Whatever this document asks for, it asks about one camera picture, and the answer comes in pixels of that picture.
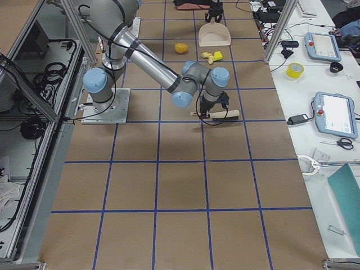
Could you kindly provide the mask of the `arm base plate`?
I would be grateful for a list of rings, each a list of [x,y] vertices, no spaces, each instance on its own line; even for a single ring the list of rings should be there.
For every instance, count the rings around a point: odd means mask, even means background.
[[[126,124],[129,100],[131,96],[130,88],[112,88],[115,97],[100,104],[93,102],[90,94],[87,96],[87,103],[83,110],[82,124]]]

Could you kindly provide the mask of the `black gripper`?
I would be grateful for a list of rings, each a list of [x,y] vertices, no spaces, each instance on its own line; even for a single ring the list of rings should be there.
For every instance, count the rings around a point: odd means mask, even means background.
[[[215,99],[215,101],[209,101],[204,97],[204,95],[202,95],[200,98],[199,119],[203,119],[204,116],[206,119],[210,119],[210,110],[215,104],[221,104],[222,108],[228,111],[229,99],[230,98],[225,91],[223,91],[220,96]]]
[[[209,23],[211,17],[215,17],[216,23],[221,22],[221,19],[223,17],[223,8],[222,7],[210,7],[208,9],[208,12],[204,14],[205,22]]]

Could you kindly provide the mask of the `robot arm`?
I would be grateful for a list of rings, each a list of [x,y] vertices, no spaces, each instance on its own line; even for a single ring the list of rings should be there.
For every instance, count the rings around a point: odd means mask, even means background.
[[[180,74],[172,70],[131,33],[140,6],[141,1],[93,1],[78,7],[79,17],[100,36],[105,49],[101,66],[87,71],[83,79],[95,112],[107,115],[115,111],[115,83],[125,72],[126,60],[130,60],[170,93],[175,106],[186,108],[198,95],[196,113],[200,119],[209,118],[216,104],[224,109],[221,118],[229,117],[230,98],[224,91],[230,79],[228,70],[211,69],[191,60],[186,61]],[[89,19],[84,8],[89,11]]]
[[[216,23],[220,23],[223,18],[223,3],[222,1],[204,1],[204,5],[209,6],[207,13],[205,14],[205,22],[210,23],[212,19]]]

